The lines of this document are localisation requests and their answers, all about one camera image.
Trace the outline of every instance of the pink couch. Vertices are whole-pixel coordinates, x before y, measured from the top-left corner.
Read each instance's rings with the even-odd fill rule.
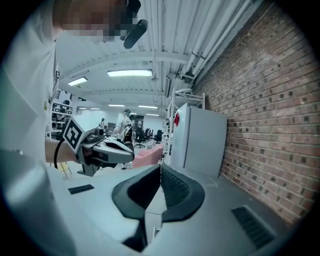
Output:
[[[152,149],[140,150],[132,161],[132,169],[157,164],[162,156],[163,150],[163,144],[158,144]]]

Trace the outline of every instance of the black vent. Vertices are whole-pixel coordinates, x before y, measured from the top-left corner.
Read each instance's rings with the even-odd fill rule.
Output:
[[[232,213],[257,249],[274,239],[271,233],[246,207],[233,209]]]
[[[164,190],[165,204],[169,209],[180,204],[190,193],[189,186],[173,173],[162,169],[161,186]]]
[[[88,190],[93,190],[93,189],[94,189],[94,187],[92,185],[84,185],[84,186],[77,186],[77,187],[68,188],[71,195],[81,193],[84,191],[88,191]]]

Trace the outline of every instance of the pipe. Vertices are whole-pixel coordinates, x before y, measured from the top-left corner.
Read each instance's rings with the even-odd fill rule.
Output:
[[[204,43],[205,39],[206,39],[206,35],[208,34],[210,28],[212,27],[212,22],[214,20],[214,18],[216,17],[216,13],[218,10],[218,7],[220,6],[222,0],[213,0],[212,4],[209,8],[209,11],[205,17],[204,23],[202,25],[200,34],[198,36],[198,40],[195,43],[195,46],[192,50],[192,55],[189,59],[189,62],[187,63],[187,65],[183,68],[181,74],[185,75],[189,69],[191,68],[191,65],[193,64],[193,62],[195,61],[197,55],[199,54],[199,49],[202,46],[202,44]]]
[[[157,73],[156,73],[156,57],[155,57],[155,40],[154,40],[154,28],[153,28],[151,1],[149,2],[149,4],[150,4],[150,21],[151,21],[151,37],[152,37],[152,62],[153,62],[153,71],[154,71],[153,79],[156,79],[157,78]],[[156,97],[155,98],[156,106],[159,107],[159,104],[158,104],[158,80],[155,80],[154,87],[155,87],[155,95],[156,95],[155,96]]]
[[[207,62],[211,59],[211,57],[214,55],[214,53],[217,51],[217,49],[220,47],[220,45],[222,44],[222,42],[226,39],[226,37],[228,36],[228,34],[230,33],[230,31],[233,29],[233,27],[235,26],[235,24],[238,22],[238,20],[240,19],[240,17],[244,14],[245,10],[247,9],[248,5],[251,3],[251,0],[246,0],[245,3],[242,5],[242,7],[239,9],[239,11],[237,12],[237,14],[234,16],[234,18],[232,19],[232,21],[230,22],[229,26],[226,28],[226,30],[224,31],[224,33],[221,35],[220,39],[218,40],[218,42],[215,44],[215,46],[213,47],[213,49],[211,50],[211,52],[209,53],[209,55],[207,56],[207,58],[203,61],[203,63],[200,66],[200,69],[197,71],[196,75],[194,77],[197,77],[199,75],[199,73],[201,72],[201,70],[204,68],[204,66],[207,64]]]
[[[158,0],[158,52],[162,52],[162,14],[163,14],[163,0]]]
[[[216,29],[214,30],[214,33],[213,33],[207,47],[205,48],[205,50],[201,54],[201,58],[199,59],[198,63],[196,64],[194,70],[192,71],[193,75],[195,75],[198,72],[201,65],[203,64],[205,59],[208,57],[208,54],[210,53],[211,49],[216,44],[217,40],[219,39],[219,36],[221,35],[224,28],[226,27],[226,25],[230,21],[232,15],[235,13],[235,10],[236,10],[239,2],[240,2],[240,0],[232,0],[229,3],[228,7],[226,8],[225,12],[223,13],[223,16],[222,16],[220,22],[218,23]]]
[[[180,50],[180,54],[184,54],[185,52],[185,49],[186,49],[186,46],[187,46],[187,43],[188,43],[188,38],[189,38],[189,35],[190,35],[190,32],[191,32],[191,27],[194,23],[194,20],[195,20],[195,16],[196,16],[196,12],[197,12],[197,9],[198,9],[198,5],[199,5],[199,1],[200,0],[194,0],[193,2],[193,6],[192,6],[192,9],[191,9],[191,15],[189,17],[189,23],[185,29],[186,33],[184,34],[184,38],[183,40],[181,40],[181,42],[185,42],[184,44],[184,47],[181,48]]]

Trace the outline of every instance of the robotic arm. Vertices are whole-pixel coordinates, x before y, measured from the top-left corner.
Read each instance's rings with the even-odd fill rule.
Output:
[[[93,177],[99,167],[114,168],[117,164],[135,159],[130,148],[106,138],[103,128],[88,124],[88,120],[81,115],[71,117],[63,132],[63,139],[82,164],[82,171],[78,173],[86,176]]]

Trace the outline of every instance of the office chair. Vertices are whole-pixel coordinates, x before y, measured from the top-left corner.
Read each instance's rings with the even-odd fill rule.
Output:
[[[155,142],[153,144],[160,144],[162,140],[162,130],[158,130],[156,135],[154,136]]]
[[[142,130],[137,130],[136,131],[136,139],[135,139],[135,141],[138,142],[138,144],[134,144],[134,146],[140,146],[140,149],[141,149],[141,146],[142,147],[146,147],[145,145],[141,144],[141,142],[143,142],[143,140],[144,140],[143,131]]]

